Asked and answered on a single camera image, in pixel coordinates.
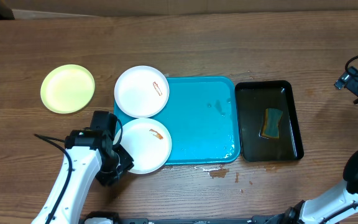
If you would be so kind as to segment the yellow-green rimmed plate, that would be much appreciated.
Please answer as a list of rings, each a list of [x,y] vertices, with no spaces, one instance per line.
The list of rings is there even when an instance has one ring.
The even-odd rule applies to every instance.
[[[92,99],[96,84],[89,70],[75,64],[52,70],[43,80],[40,97],[54,113],[69,114],[83,109]]]

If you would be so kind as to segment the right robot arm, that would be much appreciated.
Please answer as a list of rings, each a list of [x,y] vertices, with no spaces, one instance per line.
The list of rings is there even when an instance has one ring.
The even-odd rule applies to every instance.
[[[339,223],[358,213],[358,151],[348,160],[343,180],[317,198],[301,201],[266,223]]]

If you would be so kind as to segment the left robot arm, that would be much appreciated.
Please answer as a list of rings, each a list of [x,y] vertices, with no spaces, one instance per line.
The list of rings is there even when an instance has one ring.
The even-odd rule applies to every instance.
[[[64,147],[57,144],[57,138],[35,137],[61,150],[63,162],[33,223],[78,223],[93,180],[110,186],[134,166],[133,158],[121,146],[122,134],[115,138],[108,129],[74,130],[61,140]]]

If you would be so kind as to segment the green yellow sponge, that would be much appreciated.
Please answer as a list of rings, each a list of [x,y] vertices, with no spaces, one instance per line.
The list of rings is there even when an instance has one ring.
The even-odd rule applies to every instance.
[[[267,108],[264,113],[260,135],[267,139],[280,138],[280,122],[283,111],[276,108]]]

